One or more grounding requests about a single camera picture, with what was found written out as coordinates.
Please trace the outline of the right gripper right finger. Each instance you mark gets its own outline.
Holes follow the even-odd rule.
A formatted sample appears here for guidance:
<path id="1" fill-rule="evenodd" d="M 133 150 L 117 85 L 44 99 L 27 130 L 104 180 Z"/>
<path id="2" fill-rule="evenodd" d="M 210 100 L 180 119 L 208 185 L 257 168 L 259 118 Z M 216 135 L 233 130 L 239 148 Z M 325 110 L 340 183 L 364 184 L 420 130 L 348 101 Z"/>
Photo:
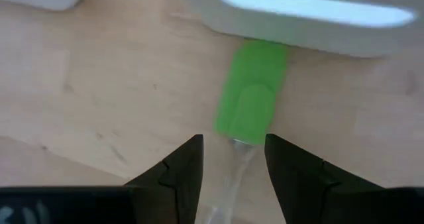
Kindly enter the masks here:
<path id="1" fill-rule="evenodd" d="M 383 188 L 275 134 L 268 173 L 286 223 L 422 223 L 423 188 Z"/>

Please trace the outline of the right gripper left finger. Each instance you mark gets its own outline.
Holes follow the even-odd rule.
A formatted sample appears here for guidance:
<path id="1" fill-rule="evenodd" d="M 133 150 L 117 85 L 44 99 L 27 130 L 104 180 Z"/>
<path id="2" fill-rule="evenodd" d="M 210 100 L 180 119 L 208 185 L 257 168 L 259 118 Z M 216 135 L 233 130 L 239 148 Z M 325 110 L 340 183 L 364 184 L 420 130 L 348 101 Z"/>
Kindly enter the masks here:
<path id="1" fill-rule="evenodd" d="M 1 188 L 1 222 L 194 223 L 203 153 L 203 135 L 194 135 L 122 186 Z"/>

